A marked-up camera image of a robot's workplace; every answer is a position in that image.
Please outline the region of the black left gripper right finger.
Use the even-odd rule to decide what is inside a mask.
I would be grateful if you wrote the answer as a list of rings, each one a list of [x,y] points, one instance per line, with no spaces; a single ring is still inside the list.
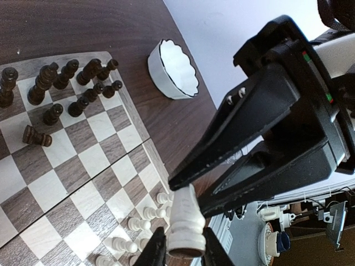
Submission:
[[[206,251],[202,256],[202,265],[205,266],[233,266],[233,262],[217,239],[213,230],[205,228],[203,235],[206,239]]]

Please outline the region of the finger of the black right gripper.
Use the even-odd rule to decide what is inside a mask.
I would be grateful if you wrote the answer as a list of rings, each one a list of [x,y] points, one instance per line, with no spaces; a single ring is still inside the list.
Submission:
[[[285,155],[260,150],[241,157],[198,197],[200,211],[209,218],[254,201],[269,200],[323,181],[336,167],[329,144]]]

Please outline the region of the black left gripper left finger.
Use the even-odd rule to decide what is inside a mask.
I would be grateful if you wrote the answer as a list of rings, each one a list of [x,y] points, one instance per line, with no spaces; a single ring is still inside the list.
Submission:
[[[158,227],[139,255],[135,266],[164,266],[166,264],[166,235],[163,227]]]

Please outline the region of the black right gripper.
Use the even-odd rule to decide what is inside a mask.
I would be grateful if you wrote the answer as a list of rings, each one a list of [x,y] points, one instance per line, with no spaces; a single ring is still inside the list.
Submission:
[[[271,64],[280,68],[267,68]],[[331,79],[289,16],[275,18],[250,38],[234,55],[234,65],[250,77],[225,95],[200,141],[171,175],[172,191],[213,170],[282,119],[275,134],[306,140],[324,136],[336,170],[349,171],[345,89]]]

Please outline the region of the white knight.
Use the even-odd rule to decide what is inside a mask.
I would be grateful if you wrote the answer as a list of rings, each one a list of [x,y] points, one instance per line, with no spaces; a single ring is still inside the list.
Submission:
[[[170,213],[171,232],[167,239],[169,255],[180,259],[201,257],[206,249],[205,224],[194,186],[190,184],[175,191]]]

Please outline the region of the white pawn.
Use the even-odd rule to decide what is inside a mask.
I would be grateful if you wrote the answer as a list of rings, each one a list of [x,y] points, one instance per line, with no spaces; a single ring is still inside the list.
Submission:
[[[112,241],[112,247],[119,252],[135,253],[138,251],[136,243],[124,238],[114,238]]]
[[[154,209],[152,207],[145,207],[143,211],[144,218],[147,220],[153,220],[155,218],[166,217],[166,210],[164,209]]]
[[[135,232],[139,230],[147,231],[151,228],[151,223],[147,220],[131,217],[128,219],[128,228]]]
[[[158,202],[158,204],[166,204],[168,202],[172,202],[173,199],[174,199],[173,193],[167,194],[165,192],[159,192],[156,195],[156,201]]]

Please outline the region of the dark pawn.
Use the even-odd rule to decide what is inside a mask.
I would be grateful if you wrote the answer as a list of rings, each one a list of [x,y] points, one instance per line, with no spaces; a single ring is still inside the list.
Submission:
[[[52,137],[48,134],[39,133],[34,127],[27,125],[24,129],[22,141],[29,145],[35,144],[50,147],[52,144]]]

